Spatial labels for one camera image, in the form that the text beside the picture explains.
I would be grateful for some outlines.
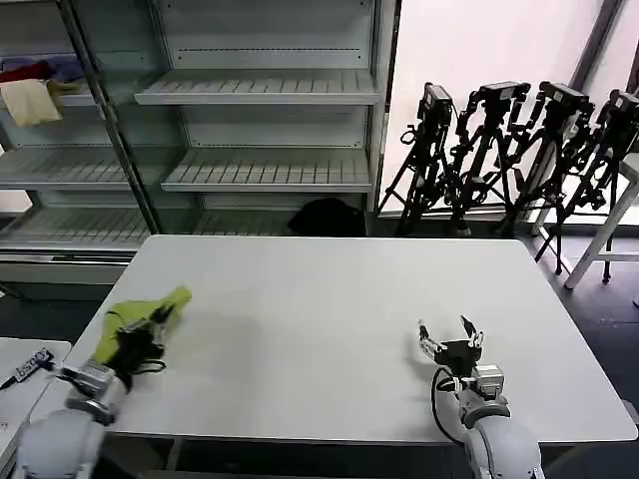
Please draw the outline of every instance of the black bag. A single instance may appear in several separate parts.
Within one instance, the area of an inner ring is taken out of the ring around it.
[[[342,200],[326,198],[310,202],[289,221],[289,228],[301,237],[365,237],[361,211]]]

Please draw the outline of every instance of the sticker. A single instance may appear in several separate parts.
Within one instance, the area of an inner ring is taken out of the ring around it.
[[[46,347],[43,347],[27,359],[24,364],[16,367],[15,378],[18,382],[24,381],[33,372],[38,370],[43,362],[49,361],[51,358],[53,358],[53,354],[51,354]]]
[[[506,88],[503,92],[501,92],[501,96],[499,97],[499,100],[506,100],[512,97],[512,92],[514,91],[515,91],[514,88]]]

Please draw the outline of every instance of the white towel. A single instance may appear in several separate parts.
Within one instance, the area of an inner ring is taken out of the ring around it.
[[[47,86],[40,80],[0,83],[0,94],[19,127],[62,120]]]

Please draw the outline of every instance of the green cloth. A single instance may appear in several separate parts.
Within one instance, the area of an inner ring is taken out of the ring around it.
[[[187,287],[178,286],[168,296],[155,301],[125,301],[111,306],[104,317],[102,337],[93,354],[93,359],[106,362],[118,350],[116,331],[140,319],[148,318],[161,306],[173,306],[169,316],[166,333],[169,333],[180,321],[182,308],[191,300],[191,292]]]

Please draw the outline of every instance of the blue cloth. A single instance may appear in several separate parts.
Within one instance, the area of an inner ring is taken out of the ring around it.
[[[51,70],[55,72],[53,79],[58,82],[70,83],[84,78],[82,65],[80,65],[75,55],[58,55],[44,60],[49,64]]]
[[[44,60],[54,71],[52,79],[60,83],[71,83],[84,78],[82,65],[75,55],[55,55],[53,57],[34,60],[29,57],[9,57],[0,62],[0,71],[11,72],[22,67],[28,67]]]

